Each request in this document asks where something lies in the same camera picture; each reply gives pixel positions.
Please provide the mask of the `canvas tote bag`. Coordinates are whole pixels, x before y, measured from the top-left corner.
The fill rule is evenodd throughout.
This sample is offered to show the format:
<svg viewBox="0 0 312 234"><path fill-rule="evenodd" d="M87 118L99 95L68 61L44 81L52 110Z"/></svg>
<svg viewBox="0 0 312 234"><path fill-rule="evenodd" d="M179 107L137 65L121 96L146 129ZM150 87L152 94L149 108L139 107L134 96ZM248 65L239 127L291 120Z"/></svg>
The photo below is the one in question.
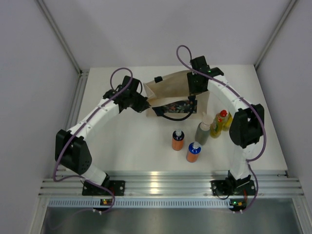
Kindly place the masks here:
<svg viewBox="0 0 312 234"><path fill-rule="evenodd" d="M152 108L160 108L164 114L171 118L182 118L191 111L189 93L188 71L179 71L163 77L157 77L159 81L153 80L144 83L143 87Z"/></svg>

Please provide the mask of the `yellow dish soap red cap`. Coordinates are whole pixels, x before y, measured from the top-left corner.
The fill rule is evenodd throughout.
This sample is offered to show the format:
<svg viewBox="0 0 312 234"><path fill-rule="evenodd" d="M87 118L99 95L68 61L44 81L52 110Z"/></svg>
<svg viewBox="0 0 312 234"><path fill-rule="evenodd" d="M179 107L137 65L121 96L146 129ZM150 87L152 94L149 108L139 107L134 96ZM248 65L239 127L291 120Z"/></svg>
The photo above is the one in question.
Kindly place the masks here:
<svg viewBox="0 0 312 234"><path fill-rule="evenodd" d="M222 110L217 113L211 126L210 126L210 136L212 138L218 138L221 134L222 128L224 124L227 122L228 112L226 110Z"/></svg>

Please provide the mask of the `grey bottle beige cap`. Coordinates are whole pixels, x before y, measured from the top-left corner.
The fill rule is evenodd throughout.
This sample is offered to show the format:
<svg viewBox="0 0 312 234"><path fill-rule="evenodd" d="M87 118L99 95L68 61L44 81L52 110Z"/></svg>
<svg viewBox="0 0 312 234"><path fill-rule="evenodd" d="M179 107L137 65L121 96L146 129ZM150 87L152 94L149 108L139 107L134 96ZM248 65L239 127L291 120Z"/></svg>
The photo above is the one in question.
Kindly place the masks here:
<svg viewBox="0 0 312 234"><path fill-rule="evenodd" d="M201 122L199 123L196 133L195 133L195 141L198 142L201 146L205 145L209 136L210 136L210 128L213 122L213 118L203 112L203 117Z"/></svg>

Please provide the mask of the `orange bottle dark blue cap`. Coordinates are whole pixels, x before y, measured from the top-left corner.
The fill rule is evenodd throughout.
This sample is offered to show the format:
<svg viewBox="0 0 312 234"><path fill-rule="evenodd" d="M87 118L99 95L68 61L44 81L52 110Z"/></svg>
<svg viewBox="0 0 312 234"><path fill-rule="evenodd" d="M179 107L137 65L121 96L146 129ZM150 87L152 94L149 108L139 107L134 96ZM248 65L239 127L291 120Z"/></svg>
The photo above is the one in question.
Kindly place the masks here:
<svg viewBox="0 0 312 234"><path fill-rule="evenodd" d="M184 144L184 132L182 130L175 130L172 135L172 148L175 151L180 151Z"/></svg>

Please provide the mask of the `orange bottle bright blue cap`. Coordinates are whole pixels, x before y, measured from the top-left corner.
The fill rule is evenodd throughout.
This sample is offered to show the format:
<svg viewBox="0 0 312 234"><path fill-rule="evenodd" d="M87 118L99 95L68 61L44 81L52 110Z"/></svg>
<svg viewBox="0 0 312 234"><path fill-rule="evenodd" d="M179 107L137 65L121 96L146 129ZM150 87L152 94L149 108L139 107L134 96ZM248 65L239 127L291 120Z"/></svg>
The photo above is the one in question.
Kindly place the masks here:
<svg viewBox="0 0 312 234"><path fill-rule="evenodd" d="M188 146L188 151L186 155L186 159L190 163L194 163L197 161L199 154L201 152L201 145L198 142L192 142Z"/></svg>

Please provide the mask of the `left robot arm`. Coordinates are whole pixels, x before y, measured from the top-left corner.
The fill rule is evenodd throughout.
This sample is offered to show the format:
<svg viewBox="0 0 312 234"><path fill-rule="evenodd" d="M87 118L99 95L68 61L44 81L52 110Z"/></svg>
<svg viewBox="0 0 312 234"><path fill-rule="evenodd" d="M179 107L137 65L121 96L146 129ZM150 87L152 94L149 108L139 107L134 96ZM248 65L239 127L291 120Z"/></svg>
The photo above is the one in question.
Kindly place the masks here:
<svg viewBox="0 0 312 234"><path fill-rule="evenodd" d="M100 195L109 192L110 177L93 162L88 144L114 117L127 108L141 113L150 107L142 92L140 80L125 76L116 89L107 91L98 105L69 130L59 130L56 135L55 161L70 169L93 185Z"/></svg>

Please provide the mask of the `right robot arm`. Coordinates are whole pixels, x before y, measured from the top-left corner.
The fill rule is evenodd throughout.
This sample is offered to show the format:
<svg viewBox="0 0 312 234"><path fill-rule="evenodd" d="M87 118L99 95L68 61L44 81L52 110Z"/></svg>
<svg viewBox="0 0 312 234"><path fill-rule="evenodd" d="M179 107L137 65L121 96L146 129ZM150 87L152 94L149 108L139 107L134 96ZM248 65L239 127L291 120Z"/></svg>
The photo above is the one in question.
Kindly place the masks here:
<svg viewBox="0 0 312 234"><path fill-rule="evenodd" d="M226 80L219 68L211 68L204 56L190 61L188 82L190 93L210 91L226 107L232 116L229 136L234 144L234 155L228 175L224 180L212 182L213 194L227 198L231 195L256 194L257 183L251 177L250 163L256 144L267 141L264 127L264 108L261 104L250 104Z"/></svg>

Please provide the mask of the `left aluminium frame post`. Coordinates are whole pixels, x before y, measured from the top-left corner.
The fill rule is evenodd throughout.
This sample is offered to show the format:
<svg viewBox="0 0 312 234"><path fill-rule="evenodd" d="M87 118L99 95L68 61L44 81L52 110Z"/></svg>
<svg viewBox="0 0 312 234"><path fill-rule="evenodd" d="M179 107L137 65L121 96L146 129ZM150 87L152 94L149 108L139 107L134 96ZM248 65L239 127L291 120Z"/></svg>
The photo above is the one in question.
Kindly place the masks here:
<svg viewBox="0 0 312 234"><path fill-rule="evenodd" d="M67 43L63 33L61 32L57 22L55 21L53 15L51 14L48 6L46 5L45 1L43 0L35 0L38 8L42 12L44 18L47 20L50 28L52 29L54 35L56 36L60 46L62 47L63 51L65 52L66 56L68 57L71 65L73 66L74 70L77 72L78 75L82 73L82 69L80 68L74 54L72 53L69 44Z"/></svg>

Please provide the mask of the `aluminium frame post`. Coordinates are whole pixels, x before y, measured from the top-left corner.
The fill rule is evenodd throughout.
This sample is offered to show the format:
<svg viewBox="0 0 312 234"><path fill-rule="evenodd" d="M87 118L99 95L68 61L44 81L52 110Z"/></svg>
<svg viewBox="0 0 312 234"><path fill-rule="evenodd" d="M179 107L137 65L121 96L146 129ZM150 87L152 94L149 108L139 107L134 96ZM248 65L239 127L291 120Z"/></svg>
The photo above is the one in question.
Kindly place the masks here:
<svg viewBox="0 0 312 234"><path fill-rule="evenodd" d="M272 32L270 33L268 39L266 40L266 43L264 44L263 48L260 51L259 56L257 57L254 63L254 68L256 71L262 64L266 55L269 53L272 45L274 44L274 41L278 37L280 31L282 30L283 26L286 24L290 14L292 13L292 11L294 10L294 8L296 7L298 3L299 3L298 0L289 0L287 2L285 9L282 11L281 16L278 18L278 21L274 25Z"/></svg>
<svg viewBox="0 0 312 234"><path fill-rule="evenodd" d="M65 52L66 56L68 57L71 65L73 66L74 70L77 72L78 75L82 73L82 69L80 68L74 54L72 53L69 44L67 43L63 33L61 32L57 22L55 21L53 15L51 14L48 6L46 5L45 1L43 0L35 0L38 8L42 12L44 18L47 20L50 28L52 29L54 35L56 36L60 46L62 47L63 51Z"/></svg>

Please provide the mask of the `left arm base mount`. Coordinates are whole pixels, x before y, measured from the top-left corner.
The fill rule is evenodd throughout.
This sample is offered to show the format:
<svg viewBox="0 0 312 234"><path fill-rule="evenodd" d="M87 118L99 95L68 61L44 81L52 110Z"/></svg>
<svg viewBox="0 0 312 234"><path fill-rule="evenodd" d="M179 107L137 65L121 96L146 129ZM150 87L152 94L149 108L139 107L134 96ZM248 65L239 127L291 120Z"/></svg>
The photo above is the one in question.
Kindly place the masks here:
<svg viewBox="0 0 312 234"><path fill-rule="evenodd" d="M124 180L110 180L106 184L106 189L112 192L115 196L124 196L125 191L125 181ZM88 182L83 183L82 188L83 196L100 196L100 195L110 195L107 191L94 186Z"/></svg>

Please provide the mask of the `aluminium mounting rail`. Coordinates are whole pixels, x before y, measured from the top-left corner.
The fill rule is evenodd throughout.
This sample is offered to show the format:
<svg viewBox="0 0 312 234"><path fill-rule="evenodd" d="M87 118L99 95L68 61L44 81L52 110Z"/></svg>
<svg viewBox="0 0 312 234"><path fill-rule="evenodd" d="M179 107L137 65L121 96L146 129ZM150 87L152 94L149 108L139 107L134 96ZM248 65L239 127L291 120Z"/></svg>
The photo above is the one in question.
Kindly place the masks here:
<svg viewBox="0 0 312 234"><path fill-rule="evenodd" d="M224 179L221 173L203 172L111 172L112 180L125 181L126 197L149 196L190 196L211 197L211 182ZM270 174L258 173L258 195L261 198L303 197L304 192L299 179L288 177L283 171ZM82 196L83 184L78 178L54 182L51 178L43 180L39 196Z"/></svg>

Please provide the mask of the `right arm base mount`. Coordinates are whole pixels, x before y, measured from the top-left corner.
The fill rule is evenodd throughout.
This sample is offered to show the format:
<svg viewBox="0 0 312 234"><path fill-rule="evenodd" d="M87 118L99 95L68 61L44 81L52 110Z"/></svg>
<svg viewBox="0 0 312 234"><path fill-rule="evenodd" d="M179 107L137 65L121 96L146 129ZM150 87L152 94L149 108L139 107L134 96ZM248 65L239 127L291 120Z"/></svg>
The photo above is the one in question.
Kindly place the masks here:
<svg viewBox="0 0 312 234"><path fill-rule="evenodd" d="M213 180L211 186L214 196L243 196L244 192L246 192L247 195L255 195L256 189L252 180L238 187L235 187L226 180Z"/></svg>

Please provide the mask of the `right aluminium frame post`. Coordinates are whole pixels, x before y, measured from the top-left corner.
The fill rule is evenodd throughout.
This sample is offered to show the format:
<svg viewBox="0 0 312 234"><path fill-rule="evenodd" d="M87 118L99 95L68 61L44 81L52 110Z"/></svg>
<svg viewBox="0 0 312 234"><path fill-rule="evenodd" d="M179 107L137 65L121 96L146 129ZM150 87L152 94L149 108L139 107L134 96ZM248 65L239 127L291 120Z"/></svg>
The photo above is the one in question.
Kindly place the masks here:
<svg viewBox="0 0 312 234"><path fill-rule="evenodd" d="M299 3L298 0L289 0L287 2L285 9L282 11L281 16L278 18L278 21L274 25L272 32L270 33L268 39L266 40L266 43L264 44L263 48L260 51L259 56L257 57L254 63L254 68L256 71L262 64L266 55L269 53L272 45L274 44L274 41L278 37L280 31L282 30L283 26L286 24L290 14L292 13L292 11L294 10L294 8L296 7L298 3Z"/></svg>

